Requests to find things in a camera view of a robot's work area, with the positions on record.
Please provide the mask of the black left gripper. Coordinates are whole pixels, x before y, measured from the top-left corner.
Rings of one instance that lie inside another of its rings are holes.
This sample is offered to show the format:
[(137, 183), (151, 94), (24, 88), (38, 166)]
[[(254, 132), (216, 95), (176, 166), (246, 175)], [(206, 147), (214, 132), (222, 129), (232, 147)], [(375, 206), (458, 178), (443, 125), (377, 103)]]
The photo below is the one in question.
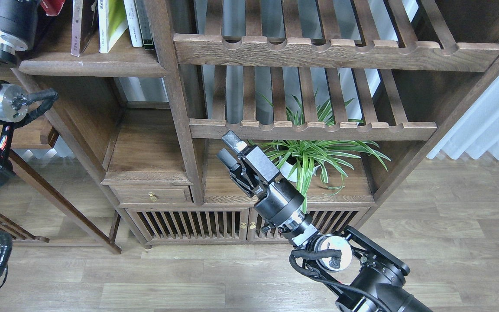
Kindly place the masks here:
[(39, 0), (0, 0), (0, 59), (33, 48)]

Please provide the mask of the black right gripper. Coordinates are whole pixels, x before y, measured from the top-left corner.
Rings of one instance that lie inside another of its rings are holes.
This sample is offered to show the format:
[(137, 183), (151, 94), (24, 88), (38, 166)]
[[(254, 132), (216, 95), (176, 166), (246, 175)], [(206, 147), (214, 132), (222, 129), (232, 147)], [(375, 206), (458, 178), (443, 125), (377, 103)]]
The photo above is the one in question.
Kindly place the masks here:
[(255, 211), (271, 227), (297, 229), (305, 220), (301, 212), (303, 195), (287, 179), (276, 179), (280, 176), (279, 169), (259, 147), (248, 146), (232, 130), (221, 140), (237, 154), (237, 159), (225, 148), (218, 152), (217, 158), (248, 197), (257, 197)]

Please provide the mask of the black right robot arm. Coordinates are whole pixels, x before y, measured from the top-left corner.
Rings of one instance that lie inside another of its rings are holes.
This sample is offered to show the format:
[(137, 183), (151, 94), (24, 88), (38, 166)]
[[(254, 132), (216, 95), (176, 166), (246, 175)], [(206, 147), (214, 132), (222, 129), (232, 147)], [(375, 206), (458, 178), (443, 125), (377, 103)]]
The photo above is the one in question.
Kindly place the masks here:
[(430, 309), (403, 289), (410, 268), (357, 229), (321, 233), (301, 211), (303, 195), (258, 146), (249, 146), (229, 131), (222, 140), (237, 156), (220, 150), (218, 158), (248, 197), (257, 197), (255, 211), (265, 225), (277, 229), (293, 251), (290, 265), (301, 275), (323, 283), (338, 296), (343, 312), (428, 312)]

